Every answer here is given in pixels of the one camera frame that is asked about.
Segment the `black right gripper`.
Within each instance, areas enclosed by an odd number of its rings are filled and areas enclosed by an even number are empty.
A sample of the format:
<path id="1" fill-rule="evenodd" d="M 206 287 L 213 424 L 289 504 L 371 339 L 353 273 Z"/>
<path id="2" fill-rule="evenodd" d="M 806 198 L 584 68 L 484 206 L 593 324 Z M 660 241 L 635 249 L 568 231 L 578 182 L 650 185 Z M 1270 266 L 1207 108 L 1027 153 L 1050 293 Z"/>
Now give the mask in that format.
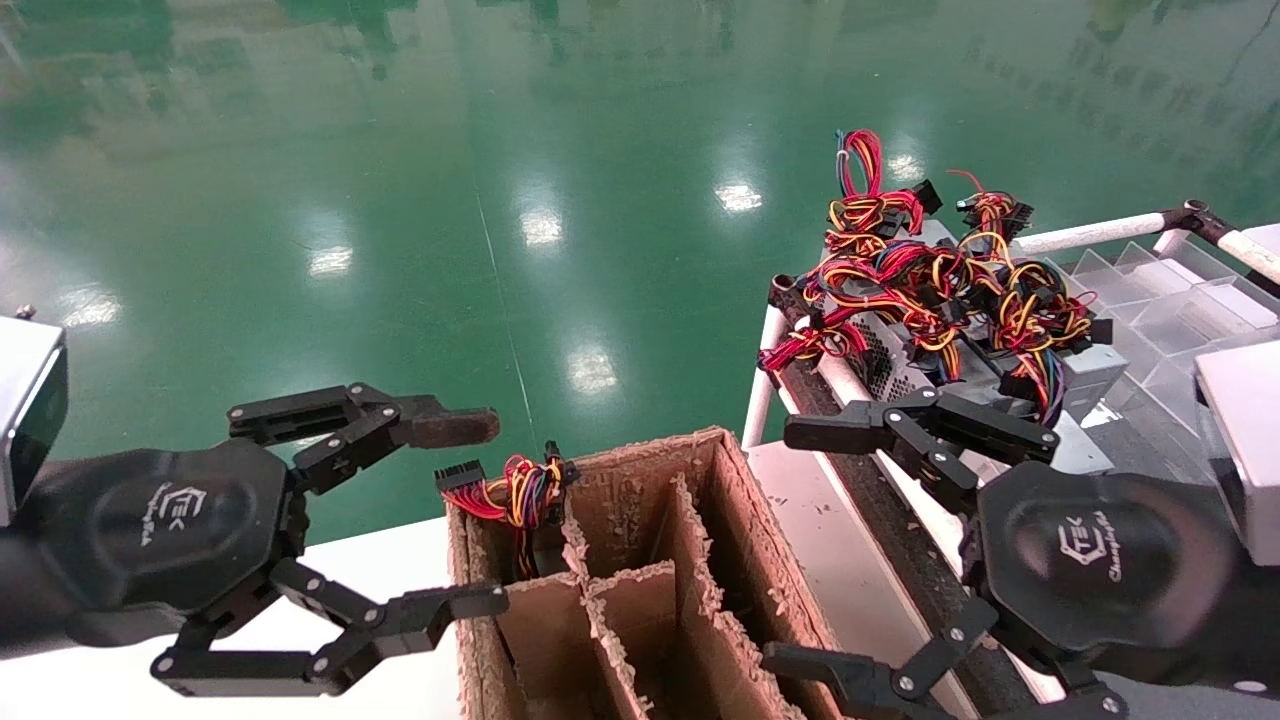
<path id="1" fill-rule="evenodd" d="M 1059 471 L 1044 465 L 1055 432 L 937 389 L 851 401 L 833 416 L 791 415 L 783 443 L 881 451 L 948 512 L 975 511 L 979 555 L 968 573 L 983 600 L 968 600 L 904 667 L 765 643 L 763 669 L 826 685 L 845 717 L 952 719 L 928 698 L 983 635 L 1050 666 L 1065 692 L 996 719 L 1128 719 L 1126 701 L 1080 664 L 1147 683 L 1231 683 L 1248 666 L 1251 559 L 1210 486 Z M 965 450 L 1016 466 L 978 492 Z"/>

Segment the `left gripper brown-padded finger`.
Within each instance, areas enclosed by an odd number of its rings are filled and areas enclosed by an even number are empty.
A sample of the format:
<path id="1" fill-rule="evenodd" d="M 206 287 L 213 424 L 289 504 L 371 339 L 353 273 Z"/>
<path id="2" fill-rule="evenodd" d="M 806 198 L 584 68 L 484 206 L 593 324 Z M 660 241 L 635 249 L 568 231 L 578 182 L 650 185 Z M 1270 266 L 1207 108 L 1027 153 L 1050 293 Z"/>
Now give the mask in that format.
<path id="1" fill-rule="evenodd" d="M 324 495 L 398 448 L 484 445 L 500 430 L 492 407 L 451 410 L 434 395 L 390 396 L 365 383 L 242 404 L 229 436 L 262 447 L 314 439 L 293 457 L 298 489 Z"/>

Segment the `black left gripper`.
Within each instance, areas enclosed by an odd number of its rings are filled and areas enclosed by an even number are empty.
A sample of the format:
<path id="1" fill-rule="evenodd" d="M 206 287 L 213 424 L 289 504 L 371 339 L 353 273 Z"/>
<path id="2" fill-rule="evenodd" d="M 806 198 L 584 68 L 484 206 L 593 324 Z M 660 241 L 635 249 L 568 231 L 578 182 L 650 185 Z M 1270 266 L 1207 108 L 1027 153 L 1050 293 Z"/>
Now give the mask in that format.
<path id="1" fill-rule="evenodd" d="M 26 603 L 65 626 L 188 618 L 150 673 L 201 698 L 337 697 L 389 659 L 435 651 L 452 623 L 509 610 L 495 582 L 376 603 L 287 559 L 306 528 L 291 469 L 247 439 L 58 461 L 26 501 Z M 278 600 L 338 637 L 314 652 L 212 648 Z"/>

